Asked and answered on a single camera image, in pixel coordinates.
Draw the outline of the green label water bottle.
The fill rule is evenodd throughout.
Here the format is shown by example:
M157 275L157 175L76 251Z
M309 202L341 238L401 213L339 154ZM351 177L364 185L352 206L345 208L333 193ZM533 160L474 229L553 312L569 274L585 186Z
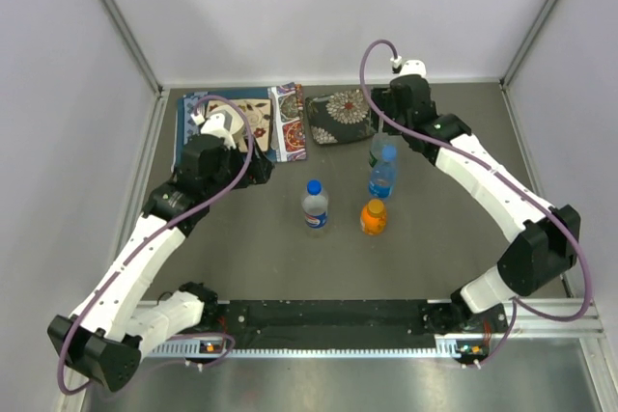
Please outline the green label water bottle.
M383 149L392 144L393 137L386 132L378 132L373 136L369 150L369 165L371 168L374 168L382 160Z

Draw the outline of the blue label water bottle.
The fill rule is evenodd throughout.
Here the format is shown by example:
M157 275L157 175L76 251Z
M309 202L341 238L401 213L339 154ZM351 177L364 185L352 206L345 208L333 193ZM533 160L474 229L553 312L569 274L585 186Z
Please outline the blue label water bottle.
M391 197L397 176L397 149L393 145L384 145L380 159L375 164L370 175L369 193L378 199Z

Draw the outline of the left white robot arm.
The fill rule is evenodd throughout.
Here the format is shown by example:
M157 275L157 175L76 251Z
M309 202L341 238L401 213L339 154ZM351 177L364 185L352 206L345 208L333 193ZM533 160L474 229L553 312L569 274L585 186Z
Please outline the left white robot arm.
M223 138L199 135L184 145L172 176L154 189L135 228L105 276L70 316L55 316L47 335L70 368L109 392L122 390L144 357L182 331L211 330L216 296L183 284L167 300L135 311L162 265L183 244L212 203L233 189L264 184L273 163L258 145L241 152Z

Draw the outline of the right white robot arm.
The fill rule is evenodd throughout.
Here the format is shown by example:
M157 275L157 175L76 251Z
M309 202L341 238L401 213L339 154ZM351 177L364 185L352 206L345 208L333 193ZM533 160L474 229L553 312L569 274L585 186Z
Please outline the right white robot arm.
M585 264L578 212L572 206L553 206L511 176L466 123L436 110L422 76L400 75L388 87L363 94L384 125L460 185L509 243L495 265L452 293L446 330L473 330L488 310L506 300L520 305L524 296Z

